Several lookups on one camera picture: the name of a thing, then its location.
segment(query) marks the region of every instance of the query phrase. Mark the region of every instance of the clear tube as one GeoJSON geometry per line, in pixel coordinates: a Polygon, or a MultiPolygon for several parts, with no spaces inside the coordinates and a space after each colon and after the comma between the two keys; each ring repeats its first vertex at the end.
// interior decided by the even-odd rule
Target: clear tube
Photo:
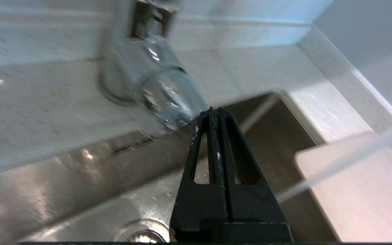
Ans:
{"type": "Polygon", "coordinates": [[[354,163],[363,160],[374,152],[383,149],[385,147],[392,145],[392,129],[380,135],[376,140],[370,142],[365,145],[361,149],[353,152],[350,155],[346,155],[345,157],[336,160],[331,165],[327,166],[322,171],[310,177],[308,180],[300,181],[290,188],[282,191],[279,194],[276,194],[276,199],[279,203],[282,203],[290,198],[295,197],[296,195],[306,191],[310,187],[328,179],[329,177],[341,172],[344,169],[352,166],[354,163]]]}

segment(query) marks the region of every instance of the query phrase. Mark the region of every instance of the chrome faucet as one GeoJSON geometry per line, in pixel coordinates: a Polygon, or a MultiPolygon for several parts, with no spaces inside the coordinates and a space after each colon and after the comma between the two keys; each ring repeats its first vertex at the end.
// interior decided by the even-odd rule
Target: chrome faucet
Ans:
{"type": "Polygon", "coordinates": [[[175,0],[117,1],[100,90],[110,101],[142,104],[160,124],[156,137],[190,123],[207,106],[173,54],[167,34],[175,0]]]}

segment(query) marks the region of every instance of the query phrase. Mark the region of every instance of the sink basin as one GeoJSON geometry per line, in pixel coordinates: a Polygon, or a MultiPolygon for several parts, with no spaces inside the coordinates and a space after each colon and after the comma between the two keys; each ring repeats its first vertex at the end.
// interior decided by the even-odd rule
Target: sink basin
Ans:
{"type": "MultiPolygon", "coordinates": [[[[225,108],[241,123],[268,96],[277,95],[225,108]]],[[[0,244],[167,242],[193,126],[158,141],[134,132],[0,174],[0,244]]],[[[294,154],[315,143],[280,99],[245,137],[275,193],[301,180],[294,154]]],[[[197,183],[208,178],[206,153],[201,146],[197,183]]],[[[281,207],[296,242],[336,241],[309,192],[281,207]]]]}

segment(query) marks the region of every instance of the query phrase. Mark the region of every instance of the drain strainer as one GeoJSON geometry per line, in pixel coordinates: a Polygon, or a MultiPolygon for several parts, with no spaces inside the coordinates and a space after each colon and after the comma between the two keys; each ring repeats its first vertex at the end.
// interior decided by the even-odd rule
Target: drain strainer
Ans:
{"type": "Polygon", "coordinates": [[[170,242],[168,227],[152,219],[141,219],[122,226],[112,238],[113,242],[170,242]]]}

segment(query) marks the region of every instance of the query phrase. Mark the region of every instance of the backsplash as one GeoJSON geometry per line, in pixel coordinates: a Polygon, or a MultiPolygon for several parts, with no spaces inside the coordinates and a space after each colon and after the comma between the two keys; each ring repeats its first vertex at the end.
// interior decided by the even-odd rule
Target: backsplash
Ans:
{"type": "MultiPolygon", "coordinates": [[[[104,57],[113,2],[0,0],[0,66],[104,57]]],[[[331,2],[183,0],[170,43],[176,51],[296,44],[331,2]]]]}

